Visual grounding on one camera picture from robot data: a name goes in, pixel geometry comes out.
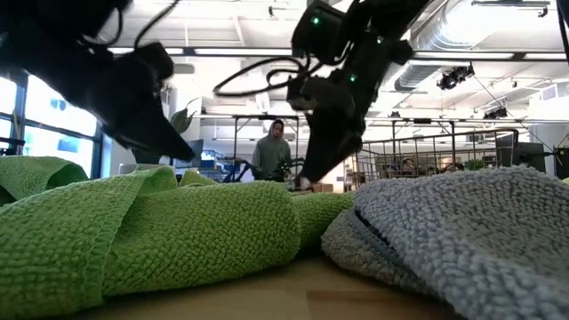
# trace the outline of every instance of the ceiling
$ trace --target ceiling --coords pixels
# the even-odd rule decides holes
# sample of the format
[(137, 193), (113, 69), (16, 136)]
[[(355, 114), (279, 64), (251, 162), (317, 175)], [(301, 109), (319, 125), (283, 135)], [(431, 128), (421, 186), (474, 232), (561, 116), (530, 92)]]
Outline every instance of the ceiling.
[[(166, 7), (170, 1), (134, 0), (131, 10), (124, 16), (124, 32), (116, 46), (130, 47), (138, 32), (154, 14)], [(409, 32), (414, 44), (421, 32), (437, 17), (437, 9), (445, 0), (435, 0), (421, 15)], [(343, 0), (334, 7), (345, 11), (349, 0)], [(181, 0), (180, 4), (164, 20), (152, 28), (145, 41), (158, 40), (166, 47), (209, 46), (209, 47), (260, 47), (287, 48), (298, 19), (306, 8), (306, 0)], [(478, 35), (472, 30), (485, 30), (484, 36), (471, 46), (481, 51), (563, 51), (557, 9), (549, 6), (549, 14), (539, 18), (540, 10), (518, 8), (475, 8), (447, 35), (471, 37)], [(103, 39), (110, 39), (116, 32), (116, 17), (112, 17), (104, 31)], [(193, 64), (195, 74), (179, 76), (176, 86), (204, 96), (208, 114), (212, 113), (258, 113), (259, 100), (255, 97), (242, 99), (219, 99), (212, 96), (212, 88), (225, 77), (237, 72), (243, 66), (256, 61), (255, 58), (173, 58), (178, 64)], [(260, 73), (238, 78), (232, 89), (244, 89), (265, 85), (263, 73), (271, 68), (286, 66), (286, 63), (268, 66)], [(481, 118), (489, 107), (496, 106), (494, 98), (506, 103), (515, 117), (527, 116), (529, 99), (553, 85), (560, 79), (569, 78), (569, 66), (561, 62), (474, 62), (476, 78), (469, 78), (450, 91), (441, 91), (437, 80), (441, 72), (453, 66), (439, 66), (437, 72), (421, 81), (414, 90), (396, 92), (394, 82), (406, 68), (393, 66), (381, 86), (379, 98), (370, 108), (370, 115), (388, 116), (398, 111), (409, 117), (475, 117)], [(327, 76), (330, 68), (322, 68), (318, 74)], [(285, 75), (277, 76), (275, 82), (285, 81)], [(277, 90), (268, 95), (272, 113), (290, 113), (285, 103), (286, 90)], [(203, 125), (213, 125), (203, 121)], [(247, 125), (260, 125), (250, 122)]]

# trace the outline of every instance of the desk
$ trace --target desk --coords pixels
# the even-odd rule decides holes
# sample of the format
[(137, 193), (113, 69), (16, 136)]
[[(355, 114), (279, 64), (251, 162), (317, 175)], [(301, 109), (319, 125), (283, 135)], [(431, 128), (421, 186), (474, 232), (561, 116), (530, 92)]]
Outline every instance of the desk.
[(324, 257), (244, 279), (116, 298), (68, 320), (460, 319), (445, 304), (340, 270)]

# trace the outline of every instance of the wooden table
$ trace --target wooden table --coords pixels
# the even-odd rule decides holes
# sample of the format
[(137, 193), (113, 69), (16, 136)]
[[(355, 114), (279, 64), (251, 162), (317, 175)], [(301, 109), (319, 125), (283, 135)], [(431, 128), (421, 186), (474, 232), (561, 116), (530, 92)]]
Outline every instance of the wooden table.
[(460, 319), (452, 308), (339, 269), (324, 257), (206, 287), (116, 298), (69, 320)]

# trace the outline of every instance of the green microfiber towel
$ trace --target green microfiber towel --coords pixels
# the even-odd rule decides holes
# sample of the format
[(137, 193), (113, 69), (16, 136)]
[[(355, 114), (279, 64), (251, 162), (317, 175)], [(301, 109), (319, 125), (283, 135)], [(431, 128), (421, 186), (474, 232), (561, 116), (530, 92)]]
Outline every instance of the green microfiber towel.
[(0, 318), (62, 316), (285, 264), (347, 201), (314, 196), (293, 200), (267, 181), (177, 188), (159, 168), (24, 197), (0, 208)]
[(85, 180), (81, 166), (58, 157), (0, 156), (0, 186), (14, 200)]
[(340, 212), (351, 208), (353, 194), (318, 192), (293, 196), (294, 210), (302, 225), (301, 248), (304, 252), (320, 249), (320, 236)]
[(199, 183), (202, 185), (210, 186), (218, 184), (215, 180), (207, 178), (197, 172), (187, 170), (180, 180), (180, 187), (186, 186), (188, 184)]

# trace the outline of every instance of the metal cart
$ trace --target metal cart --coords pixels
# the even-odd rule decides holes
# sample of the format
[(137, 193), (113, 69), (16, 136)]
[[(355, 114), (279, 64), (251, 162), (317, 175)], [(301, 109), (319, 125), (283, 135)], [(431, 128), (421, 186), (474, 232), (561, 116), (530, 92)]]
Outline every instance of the metal cart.
[(367, 141), (349, 158), (352, 183), (511, 166), (517, 140), (517, 130), (498, 129)]

